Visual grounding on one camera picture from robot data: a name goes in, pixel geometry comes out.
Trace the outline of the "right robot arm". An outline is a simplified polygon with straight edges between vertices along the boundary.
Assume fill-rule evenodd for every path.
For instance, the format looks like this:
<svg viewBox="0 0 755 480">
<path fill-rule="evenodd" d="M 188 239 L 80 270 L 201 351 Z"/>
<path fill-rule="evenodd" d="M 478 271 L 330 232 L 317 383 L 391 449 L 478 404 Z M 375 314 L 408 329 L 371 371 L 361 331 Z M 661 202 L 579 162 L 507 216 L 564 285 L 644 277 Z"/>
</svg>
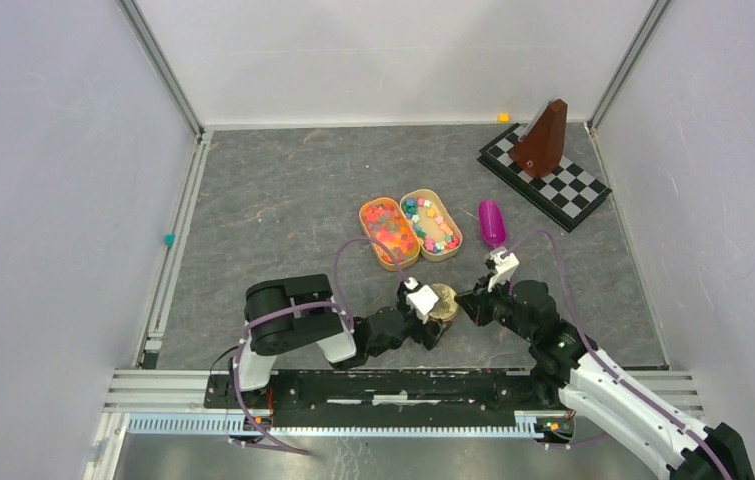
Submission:
<svg viewBox="0 0 755 480">
<path fill-rule="evenodd" d="M 496 322 L 528 342 L 536 362 L 530 392 L 538 405 L 561 404 L 585 416 L 657 478 L 754 478 L 735 429 L 710 427 L 639 383 L 559 314 L 545 283 L 490 285 L 482 278 L 456 301 L 476 325 Z"/>
</svg>

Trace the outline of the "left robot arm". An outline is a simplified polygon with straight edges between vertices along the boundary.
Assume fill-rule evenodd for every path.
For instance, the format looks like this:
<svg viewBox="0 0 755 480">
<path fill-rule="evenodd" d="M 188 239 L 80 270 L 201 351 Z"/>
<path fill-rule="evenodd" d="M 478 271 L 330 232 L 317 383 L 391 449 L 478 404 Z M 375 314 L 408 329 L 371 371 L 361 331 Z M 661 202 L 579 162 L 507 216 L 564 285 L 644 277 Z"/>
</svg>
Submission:
<svg viewBox="0 0 755 480">
<path fill-rule="evenodd" d="M 317 345 L 336 369 L 364 365 L 408 339 L 435 348 L 452 316 L 439 315 L 442 299 L 414 278 L 400 283 L 396 304 L 366 317 L 350 317 L 324 274 L 260 282 L 245 293 L 245 330 L 232 360 L 228 392 L 243 407 L 266 397 L 277 358 Z"/>
</svg>

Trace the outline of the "gold tin of star candies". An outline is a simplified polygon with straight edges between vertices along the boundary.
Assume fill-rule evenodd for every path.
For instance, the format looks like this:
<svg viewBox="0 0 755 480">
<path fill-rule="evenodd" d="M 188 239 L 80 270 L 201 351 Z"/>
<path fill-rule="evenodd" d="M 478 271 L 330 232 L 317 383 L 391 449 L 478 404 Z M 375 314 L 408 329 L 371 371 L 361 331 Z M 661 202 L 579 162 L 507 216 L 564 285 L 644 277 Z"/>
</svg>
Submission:
<svg viewBox="0 0 755 480">
<path fill-rule="evenodd" d="M 412 191 L 399 200 L 399 205 L 424 258 L 437 262 L 458 253 L 463 235 L 436 192 L 430 189 Z"/>
</svg>

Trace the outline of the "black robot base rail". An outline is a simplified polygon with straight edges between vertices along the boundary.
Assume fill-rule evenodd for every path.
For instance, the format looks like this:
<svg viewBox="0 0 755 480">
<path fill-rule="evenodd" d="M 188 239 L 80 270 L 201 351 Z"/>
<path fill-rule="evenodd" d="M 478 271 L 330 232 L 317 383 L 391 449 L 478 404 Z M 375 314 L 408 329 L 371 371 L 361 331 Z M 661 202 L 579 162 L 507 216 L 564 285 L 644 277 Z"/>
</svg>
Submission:
<svg viewBox="0 0 755 480">
<path fill-rule="evenodd" d="M 560 428 L 575 413 L 540 397 L 526 370 L 279 370 L 238 393 L 231 375 L 207 378 L 207 409 L 246 406 L 273 427 L 507 427 L 515 413 L 542 413 Z"/>
</svg>

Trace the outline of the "gold round jar lid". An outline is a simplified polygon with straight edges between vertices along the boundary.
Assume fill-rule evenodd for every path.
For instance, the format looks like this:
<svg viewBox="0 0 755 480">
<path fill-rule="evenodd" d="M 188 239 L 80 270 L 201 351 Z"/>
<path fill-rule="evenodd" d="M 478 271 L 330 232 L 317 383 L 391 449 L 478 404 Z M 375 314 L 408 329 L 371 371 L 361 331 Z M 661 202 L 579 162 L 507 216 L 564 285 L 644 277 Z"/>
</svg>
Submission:
<svg viewBox="0 0 755 480">
<path fill-rule="evenodd" d="M 443 283 L 433 283 L 431 288 L 439 299 L 429 313 L 429 318 L 440 323 L 452 322 L 460 310 L 455 300 L 456 291 Z"/>
</svg>

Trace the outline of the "magenta plastic scoop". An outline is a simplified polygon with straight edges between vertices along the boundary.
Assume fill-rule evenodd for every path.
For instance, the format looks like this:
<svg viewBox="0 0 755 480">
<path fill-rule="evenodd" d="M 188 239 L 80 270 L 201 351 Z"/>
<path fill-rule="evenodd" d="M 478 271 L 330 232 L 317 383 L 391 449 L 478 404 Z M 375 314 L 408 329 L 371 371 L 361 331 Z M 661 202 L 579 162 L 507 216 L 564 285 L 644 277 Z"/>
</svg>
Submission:
<svg viewBox="0 0 755 480">
<path fill-rule="evenodd" d="M 508 238 L 507 228 L 500 206 L 493 200 L 484 200 L 478 205 L 478 224 L 481 240 L 490 248 L 502 247 Z"/>
</svg>

